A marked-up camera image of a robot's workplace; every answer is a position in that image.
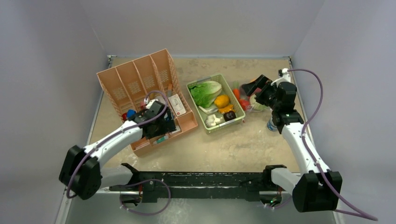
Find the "fake green cabbage head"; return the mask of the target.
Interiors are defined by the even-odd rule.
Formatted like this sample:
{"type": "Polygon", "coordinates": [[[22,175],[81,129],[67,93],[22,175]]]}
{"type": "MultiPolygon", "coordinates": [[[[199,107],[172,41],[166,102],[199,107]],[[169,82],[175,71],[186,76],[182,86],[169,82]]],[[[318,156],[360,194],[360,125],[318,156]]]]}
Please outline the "fake green cabbage head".
{"type": "Polygon", "coordinates": [[[264,110],[270,109],[269,107],[262,105],[256,101],[256,94],[250,96],[249,103],[250,103],[250,108],[249,108],[250,112],[262,112],[264,110]]]}

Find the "fake red bell pepper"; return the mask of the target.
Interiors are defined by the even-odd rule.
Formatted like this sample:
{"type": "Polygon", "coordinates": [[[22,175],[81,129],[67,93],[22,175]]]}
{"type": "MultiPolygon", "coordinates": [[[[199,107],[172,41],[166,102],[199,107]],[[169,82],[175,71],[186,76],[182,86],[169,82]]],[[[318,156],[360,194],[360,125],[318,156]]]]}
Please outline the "fake red bell pepper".
{"type": "Polygon", "coordinates": [[[251,105],[250,102],[248,100],[245,99],[239,99],[239,104],[241,105],[243,111],[247,111],[250,109],[251,105]]]}

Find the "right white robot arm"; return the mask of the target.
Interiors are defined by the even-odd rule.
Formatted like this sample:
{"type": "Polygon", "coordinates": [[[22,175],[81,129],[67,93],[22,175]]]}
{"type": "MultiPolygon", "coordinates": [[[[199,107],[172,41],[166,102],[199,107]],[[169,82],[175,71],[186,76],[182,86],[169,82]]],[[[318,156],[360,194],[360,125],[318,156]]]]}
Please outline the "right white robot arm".
{"type": "Polygon", "coordinates": [[[272,110],[271,123],[289,144],[297,161],[300,176],[283,165],[267,166],[263,186],[273,190],[280,186],[292,198],[299,212],[335,210],[341,190],[342,177],[321,160],[306,134],[306,123],[295,109],[297,87],[289,76],[272,81],[264,75],[241,86],[247,96],[255,95],[256,102],[272,110]]]}

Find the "fake orange carrot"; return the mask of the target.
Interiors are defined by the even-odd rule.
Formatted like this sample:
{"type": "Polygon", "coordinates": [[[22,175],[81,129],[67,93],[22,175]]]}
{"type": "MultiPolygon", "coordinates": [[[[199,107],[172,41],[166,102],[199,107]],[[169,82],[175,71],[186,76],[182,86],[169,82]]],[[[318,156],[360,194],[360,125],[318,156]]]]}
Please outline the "fake orange carrot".
{"type": "Polygon", "coordinates": [[[239,101],[240,100],[240,86],[238,81],[233,82],[233,94],[236,97],[236,99],[239,101]]]}

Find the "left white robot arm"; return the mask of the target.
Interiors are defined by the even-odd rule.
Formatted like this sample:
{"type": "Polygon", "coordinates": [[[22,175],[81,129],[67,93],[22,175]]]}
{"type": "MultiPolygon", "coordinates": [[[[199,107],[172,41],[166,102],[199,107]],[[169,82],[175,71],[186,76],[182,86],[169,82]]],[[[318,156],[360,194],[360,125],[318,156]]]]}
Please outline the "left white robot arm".
{"type": "Polygon", "coordinates": [[[171,117],[167,103],[152,100],[106,137],[85,147],[71,147],[59,174],[59,181],[66,186],[66,197],[92,197],[101,185],[104,164],[132,143],[174,131],[171,117]]]}

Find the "clear zip top bag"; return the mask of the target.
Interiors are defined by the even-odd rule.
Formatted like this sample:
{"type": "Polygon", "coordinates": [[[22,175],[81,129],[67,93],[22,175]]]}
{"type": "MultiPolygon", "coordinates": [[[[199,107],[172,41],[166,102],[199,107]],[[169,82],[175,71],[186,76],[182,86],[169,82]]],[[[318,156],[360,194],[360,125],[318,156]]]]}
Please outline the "clear zip top bag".
{"type": "MultiPolygon", "coordinates": [[[[250,98],[250,96],[247,96],[246,95],[246,93],[244,92],[244,90],[243,90],[243,88],[242,88],[242,86],[239,84],[239,86],[240,86],[240,98],[242,98],[242,99],[245,99],[245,100],[248,100],[249,101],[249,98],[250,98]]],[[[256,92],[255,93],[253,93],[253,94],[257,94],[257,93],[259,93],[261,91],[261,89],[257,89],[256,90],[256,92]]]]}

